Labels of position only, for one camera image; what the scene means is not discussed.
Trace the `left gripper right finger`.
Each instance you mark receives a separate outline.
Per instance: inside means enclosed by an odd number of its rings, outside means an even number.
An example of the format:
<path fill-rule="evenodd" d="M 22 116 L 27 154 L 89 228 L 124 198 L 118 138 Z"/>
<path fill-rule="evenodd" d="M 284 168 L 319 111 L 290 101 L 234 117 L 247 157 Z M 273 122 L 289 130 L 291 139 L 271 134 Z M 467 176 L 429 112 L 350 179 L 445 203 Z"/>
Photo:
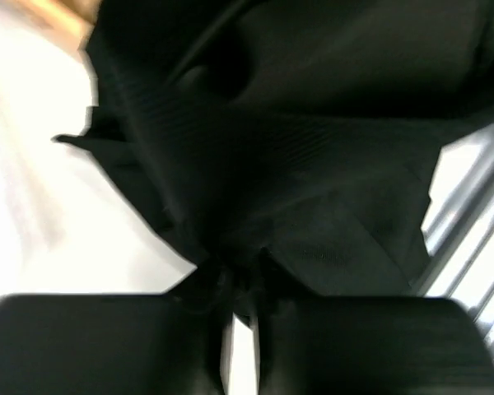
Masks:
<path fill-rule="evenodd" d="M 259 311 L 259 392 L 494 394 L 494 363 L 452 300 L 279 300 Z"/>

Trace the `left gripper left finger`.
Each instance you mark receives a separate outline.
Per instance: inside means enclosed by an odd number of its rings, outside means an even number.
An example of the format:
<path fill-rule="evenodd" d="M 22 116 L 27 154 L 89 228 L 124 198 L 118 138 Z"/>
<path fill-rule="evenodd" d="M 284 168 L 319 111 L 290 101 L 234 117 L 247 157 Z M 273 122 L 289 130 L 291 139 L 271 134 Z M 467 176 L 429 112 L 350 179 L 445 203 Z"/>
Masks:
<path fill-rule="evenodd" d="M 159 295 L 0 299 L 0 394 L 222 394 L 222 307 Z"/>

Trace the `black pleated skirt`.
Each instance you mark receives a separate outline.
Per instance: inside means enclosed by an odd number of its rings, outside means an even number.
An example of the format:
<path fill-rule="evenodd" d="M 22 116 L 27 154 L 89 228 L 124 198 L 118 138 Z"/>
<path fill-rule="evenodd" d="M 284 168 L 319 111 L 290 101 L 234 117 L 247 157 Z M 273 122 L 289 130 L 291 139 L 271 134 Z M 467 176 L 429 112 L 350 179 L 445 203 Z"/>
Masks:
<path fill-rule="evenodd" d="M 197 266 L 195 309 L 410 294 L 440 150 L 494 123 L 494 1 L 103 1 L 86 54 L 57 141 Z"/>

